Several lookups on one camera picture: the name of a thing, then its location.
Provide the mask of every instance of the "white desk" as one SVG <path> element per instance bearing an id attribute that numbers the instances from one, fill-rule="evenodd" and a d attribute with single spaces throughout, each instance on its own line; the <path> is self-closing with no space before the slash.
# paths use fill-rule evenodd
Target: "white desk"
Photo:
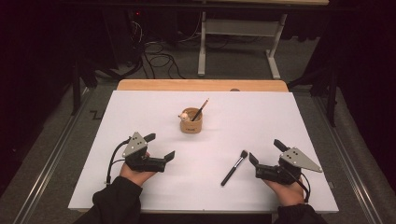
<path id="1" fill-rule="evenodd" d="M 189 106 L 204 110 L 203 130 L 182 133 L 177 115 Z M 274 139 L 298 147 L 319 164 L 292 93 L 241 91 L 114 91 L 69 208 L 92 206 L 92 195 L 105 187 L 106 169 L 114 148 L 133 132 L 156 133 L 148 143 L 151 157 L 176 151 L 164 173 L 144 186 L 142 212 L 146 213 L 272 213 L 275 194 L 255 178 L 253 165 L 244 160 L 225 187 L 221 180 L 242 149 L 260 163 L 275 165 L 280 151 Z M 123 148 L 117 158 L 121 158 Z M 120 171 L 112 169 L 112 179 Z M 338 211 L 324 174 L 304 171 L 320 213 Z"/>
<path id="2" fill-rule="evenodd" d="M 306 6 L 326 6 L 329 0 L 203 0 L 206 2 L 234 2 L 234 3 L 255 3 L 255 4 L 278 4 L 278 5 L 306 5 Z M 280 79 L 280 74 L 276 66 L 275 52 L 283 27 L 285 26 L 287 14 L 283 14 L 279 21 L 239 21 L 239 20 L 216 20 L 207 19 L 206 13 L 202 12 L 201 22 L 201 47 L 198 60 L 198 77 L 205 76 L 206 67 L 206 34 L 213 35 L 252 35 L 269 36 L 274 39 L 270 49 L 265 51 L 268 64 L 271 69 L 273 79 Z"/>

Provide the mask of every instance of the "metal rail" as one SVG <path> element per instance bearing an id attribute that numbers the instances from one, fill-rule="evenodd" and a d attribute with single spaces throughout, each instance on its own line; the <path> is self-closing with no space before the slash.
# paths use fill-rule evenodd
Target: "metal rail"
<path id="1" fill-rule="evenodd" d="M 369 192 L 367 191 L 366 186 L 364 185 L 363 181 L 361 180 L 361 177 L 358 174 L 358 171 L 356 170 L 352 159 L 350 159 L 346 148 L 344 147 L 343 142 L 341 141 L 340 136 L 338 135 L 338 132 L 335 130 L 335 128 L 330 124 L 330 122 L 326 118 L 326 108 L 325 104 L 319 97 L 313 97 L 313 101 L 315 106 L 320 110 L 320 114 L 323 117 L 323 120 L 325 121 L 327 128 L 330 131 L 330 134 L 332 136 L 332 139 L 336 145 L 335 149 L 336 152 L 338 153 L 342 164 L 343 168 L 346 171 L 346 176 L 349 179 L 349 183 L 353 190 L 355 191 L 356 197 L 361 204 L 361 209 L 364 212 L 364 215 L 366 215 L 367 220 L 371 224 L 382 224 L 382 220 L 378 212 L 376 211 L 375 205 L 373 204 L 373 201 L 369 195 Z"/>
<path id="2" fill-rule="evenodd" d="M 88 88 L 86 88 L 85 91 L 83 92 L 82 106 L 79 108 L 79 111 L 76 113 L 76 115 L 72 116 L 69 119 L 69 121 L 67 121 L 67 124 L 64 127 L 64 130 L 62 131 L 61 136 L 55 145 L 55 148 L 52 150 L 51 154 L 49 155 L 49 159 L 47 160 L 46 164 L 44 165 L 44 168 L 42 169 L 40 175 L 35 181 L 35 184 L 33 185 L 32 190 L 30 191 L 28 197 L 26 198 L 20 212 L 14 219 L 13 222 L 14 224 L 28 223 L 29 218 L 35 211 L 35 207 L 37 206 L 42 194 L 44 193 L 46 186 L 50 182 L 50 178 L 53 172 L 55 171 L 60 158 L 64 153 L 64 149 L 65 149 L 64 145 L 70 133 L 72 132 L 73 127 L 75 126 L 78 117 L 82 109 L 84 108 L 84 105 L 87 104 L 91 95 L 92 95 L 92 91 L 89 91 Z"/>

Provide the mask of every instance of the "cable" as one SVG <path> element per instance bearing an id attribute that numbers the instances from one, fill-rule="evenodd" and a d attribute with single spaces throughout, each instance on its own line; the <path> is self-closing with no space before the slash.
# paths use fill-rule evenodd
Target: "cable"
<path id="1" fill-rule="evenodd" d="M 137 28 L 139 28 L 140 36 L 139 36 L 139 41 L 137 42 L 137 44 L 140 44 L 140 42 L 142 41 L 142 37 L 143 37 L 143 29 L 142 29 L 142 27 L 140 26 L 140 24 L 137 23 L 137 22 L 135 22 L 135 21 L 132 21 L 132 24 L 133 24 L 134 27 L 135 27 L 135 29 L 134 29 L 134 34 L 131 36 L 132 43 L 134 43 L 134 36 L 136 35 Z"/>
<path id="2" fill-rule="evenodd" d="M 149 47 L 151 47 L 151 46 L 159 46 L 160 49 L 158 49 L 156 51 L 153 51 L 153 52 L 147 52 L 147 49 Z M 171 76 L 170 71 L 171 71 L 172 67 L 174 66 L 177 69 L 177 75 L 179 77 L 183 78 L 183 79 L 186 79 L 185 77 L 183 77 L 180 74 L 180 71 L 178 69 L 178 66 L 177 66 L 175 58 L 172 55 L 170 55 L 170 54 L 162 53 L 162 51 L 163 51 L 163 45 L 160 44 L 160 43 L 153 43 L 152 42 L 152 43 L 146 44 L 144 56 L 146 58 L 146 61 L 147 61 L 148 65 L 150 66 L 151 72 L 153 74 L 153 78 L 154 79 L 156 78 L 155 72 L 154 72 L 154 69 L 153 69 L 154 67 L 165 67 L 166 65 L 170 64 L 169 68 L 168 68 L 168 71 L 167 71 L 167 74 L 168 74 L 169 78 L 173 79 L 172 76 Z M 155 61 L 157 59 L 161 59 L 161 58 L 167 59 L 166 62 L 161 63 L 161 64 L 154 64 L 153 63 L 153 61 Z"/>
<path id="3" fill-rule="evenodd" d="M 149 74 L 148 74 L 148 72 L 146 71 L 146 68 L 145 68 L 145 66 L 144 66 L 144 65 L 142 65 L 142 68 L 143 68 L 143 72 L 145 73 L 145 77 L 146 77 L 146 79 L 149 79 Z"/>
<path id="4" fill-rule="evenodd" d="M 309 189 L 307 189 L 306 186 L 305 186 L 299 179 L 297 179 L 290 171 L 288 171 L 287 169 L 285 169 L 283 166 L 279 166 L 279 167 L 280 167 L 283 171 L 285 171 L 288 175 L 290 175 L 290 176 L 294 179 L 294 181 L 297 182 L 298 185 L 300 185 L 301 188 L 303 188 L 303 190 L 304 190 L 305 193 L 306 193 L 304 202 L 305 202 L 305 203 L 308 203 L 309 197 L 310 197 L 310 195 L 311 195 L 311 185 L 309 184 L 309 181 L 308 181 L 308 179 L 306 178 L 306 176 L 305 176 L 303 173 L 301 173 L 301 175 L 305 178 L 306 183 L 308 184 Z"/>
<path id="5" fill-rule="evenodd" d="M 186 39 L 178 40 L 177 42 L 178 42 L 178 43 L 182 43 L 182 42 L 186 42 L 186 41 L 189 41 L 189 40 L 192 40 L 192 39 L 195 39 L 195 38 L 201 36 L 201 34 L 198 34 L 198 35 L 197 35 L 197 32 L 198 32 L 198 29 L 199 29 L 199 25 L 200 25 L 200 23 L 201 23 L 201 20 L 202 20 L 202 13 L 199 14 L 199 19 L 198 19 L 197 25 L 195 26 L 195 30 L 194 30 L 194 32 L 192 33 L 192 35 L 191 35 L 190 37 L 186 38 Z"/>
<path id="6" fill-rule="evenodd" d="M 223 43 L 220 47 L 210 47 L 209 45 L 205 45 L 207 48 L 209 48 L 209 49 L 222 49 L 222 48 L 224 48 L 225 46 L 227 46 L 228 45 L 228 43 L 230 42 L 230 40 L 228 39 L 228 38 L 222 38 L 221 40 L 224 40 L 225 39 L 225 43 Z"/>
<path id="7" fill-rule="evenodd" d="M 92 60 L 86 59 L 86 61 L 87 61 L 88 63 L 92 64 L 92 65 L 93 65 L 94 67 L 96 67 L 98 70 L 100 70 L 100 71 L 104 72 L 105 74 L 107 74 L 107 75 L 109 75 L 109 76 L 115 78 L 116 80 L 123 80 L 124 78 L 126 78 L 126 77 L 128 77 L 129 75 L 131 75 L 131 74 L 135 73 L 136 71 L 138 71 L 138 70 L 142 67 L 142 65 L 143 65 L 143 60 L 142 60 L 141 58 L 139 58 L 139 59 L 137 60 L 137 64 L 136 64 L 131 70 L 129 70 L 128 72 L 126 72 L 126 73 L 124 73 L 124 74 L 122 74 L 122 75 L 120 75 L 120 74 L 118 74 L 118 73 L 112 71 L 111 69 L 102 66 L 102 65 L 99 64 L 99 63 L 95 63 L 95 62 L 92 61 Z M 99 75 L 99 74 L 97 74 L 97 73 L 95 73 L 95 75 L 96 75 L 97 77 L 103 78 L 103 79 L 112 79 L 111 77 L 103 77 L 103 76 L 101 76 L 101 75 Z"/>
<path id="8" fill-rule="evenodd" d="M 117 161 L 113 161 L 111 164 L 114 165 L 115 163 L 119 162 L 119 161 L 125 161 L 125 160 L 117 160 Z"/>
<path id="9" fill-rule="evenodd" d="M 114 157 L 117 154 L 117 151 L 120 149 L 120 147 L 122 147 L 125 144 L 128 144 L 129 141 L 131 140 L 131 137 L 128 138 L 128 140 L 125 140 L 123 142 L 121 142 L 116 149 L 114 149 L 113 155 L 111 156 L 111 160 L 110 160 L 110 164 L 108 165 L 108 169 L 107 169 L 107 177 L 106 177 L 106 187 L 110 185 L 111 182 L 111 167 L 113 166 L 114 163 L 116 163 L 117 161 L 114 161 Z"/>

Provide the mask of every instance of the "white table surface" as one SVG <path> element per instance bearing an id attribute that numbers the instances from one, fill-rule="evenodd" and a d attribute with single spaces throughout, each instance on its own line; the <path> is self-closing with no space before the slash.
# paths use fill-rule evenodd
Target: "white table surface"
<path id="1" fill-rule="evenodd" d="M 203 129 L 182 133 L 177 117 L 184 108 L 200 107 L 209 98 Z M 92 195 L 105 187 L 106 172 L 116 146 L 140 132 L 156 133 L 148 143 L 153 158 L 175 150 L 164 173 L 145 183 L 140 196 L 142 212 L 152 213 L 273 213 L 279 206 L 275 194 L 255 177 L 248 158 L 228 183 L 220 182 L 239 159 L 243 149 L 260 164 L 276 165 L 279 139 L 297 147 L 320 166 L 290 92 L 258 91 L 114 91 L 92 149 L 81 172 L 69 208 L 92 207 Z M 116 159 L 121 159 L 119 150 Z M 112 180 L 121 162 L 112 168 Z M 303 170 L 311 184 L 310 204 L 319 213 L 338 207 L 324 173 Z"/>

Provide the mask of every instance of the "brush bristles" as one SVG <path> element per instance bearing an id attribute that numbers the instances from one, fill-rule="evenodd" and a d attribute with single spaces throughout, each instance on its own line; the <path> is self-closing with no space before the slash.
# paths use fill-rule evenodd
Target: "brush bristles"
<path id="1" fill-rule="evenodd" d="M 248 152 L 246 150 L 243 150 L 241 153 L 241 157 L 244 159 L 247 157 L 247 155 L 248 155 Z"/>

